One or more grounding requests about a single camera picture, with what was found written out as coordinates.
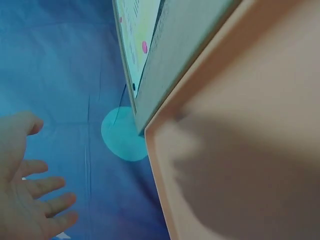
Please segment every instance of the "finger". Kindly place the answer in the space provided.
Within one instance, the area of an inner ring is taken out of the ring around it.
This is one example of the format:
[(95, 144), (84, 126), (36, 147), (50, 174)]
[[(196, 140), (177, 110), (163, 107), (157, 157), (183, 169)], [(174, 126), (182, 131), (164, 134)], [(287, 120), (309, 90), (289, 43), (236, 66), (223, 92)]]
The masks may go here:
[(78, 220), (78, 214), (75, 211), (70, 211), (61, 216), (54, 218), (48, 218), (48, 227), (51, 237), (55, 237), (58, 234), (64, 232)]
[(25, 182), (26, 188), (34, 199), (38, 199), (66, 185), (65, 180), (57, 176), (37, 180), (25, 180)]
[(23, 111), (13, 115), (11, 123), (16, 127), (20, 127), (26, 135), (37, 134), (44, 126), (44, 121), (30, 111)]
[(53, 218), (55, 215), (68, 209), (76, 202), (76, 195), (74, 193), (65, 193), (54, 199), (40, 203), (40, 206), (47, 218)]
[(24, 160), (20, 165), (22, 177), (31, 174), (41, 174), (48, 171), (48, 165), (42, 160)]
[(0, 178), (9, 183), (24, 158), (26, 136), (40, 131), (43, 121), (30, 112), (0, 118)]

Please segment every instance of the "light blue circle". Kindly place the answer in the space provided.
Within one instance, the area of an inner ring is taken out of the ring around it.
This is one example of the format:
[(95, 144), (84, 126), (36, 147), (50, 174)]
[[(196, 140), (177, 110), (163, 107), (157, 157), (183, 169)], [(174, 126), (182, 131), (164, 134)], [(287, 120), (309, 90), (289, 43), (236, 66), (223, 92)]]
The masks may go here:
[(145, 138), (138, 135), (131, 107), (113, 109), (104, 118), (101, 134), (107, 147), (123, 160), (135, 162), (148, 155)]

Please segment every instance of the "palm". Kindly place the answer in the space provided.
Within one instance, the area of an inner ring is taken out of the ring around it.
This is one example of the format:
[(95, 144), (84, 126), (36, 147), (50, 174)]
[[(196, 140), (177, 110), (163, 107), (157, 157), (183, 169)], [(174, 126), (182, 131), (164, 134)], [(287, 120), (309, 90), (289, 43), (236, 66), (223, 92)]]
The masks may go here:
[(0, 136), (8, 136), (0, 141), (0, 238), (15, 240), (48, 240), (63, 232), (77, 220), (77, 214), (70, 212), (62, 216), (58, 213), (70, 207), (76, 197), (64, 194), (49, 201), (38, 198), (60, 189), (65, 185), (61, 177), (48, 177), (37, 180), (22, 180), (31, 174), (48, 170), (45, 162), (24, 160), (26, 134), (17, 124), (14, 128), (1, 128)]

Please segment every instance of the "blue fabric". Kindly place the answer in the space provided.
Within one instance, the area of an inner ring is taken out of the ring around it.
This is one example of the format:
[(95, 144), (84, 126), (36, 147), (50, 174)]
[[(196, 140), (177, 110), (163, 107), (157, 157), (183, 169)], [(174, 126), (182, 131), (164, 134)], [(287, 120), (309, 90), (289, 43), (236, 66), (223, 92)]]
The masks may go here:
[[(110, 0), (0, 0), (0, 115), (31, 110), (44, 128), (26, 158), (47, 161), (77, 194), (72, 240), (167, 240), (147, 157), (129, 162), (103, 141), (125, 86)], [(122, 106), (130, 106), (128, 93)]]

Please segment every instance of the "hand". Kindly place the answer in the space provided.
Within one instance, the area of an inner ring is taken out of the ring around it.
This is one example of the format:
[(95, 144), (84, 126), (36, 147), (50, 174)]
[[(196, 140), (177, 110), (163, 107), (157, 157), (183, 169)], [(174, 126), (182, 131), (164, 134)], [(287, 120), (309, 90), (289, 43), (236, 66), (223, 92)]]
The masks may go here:
[(55, 216), (75, 203), (73, 193), (37, 200), (64, 187), (62, 177), (22, 180), (48, 170), (41, 160), (23, 160), (27, 136), (37, 134), (42, 127), (43, 121), (29, 112), (0, 118), (1, 240), (48, 240), (77, 221), (78, 215), (72, 211)]

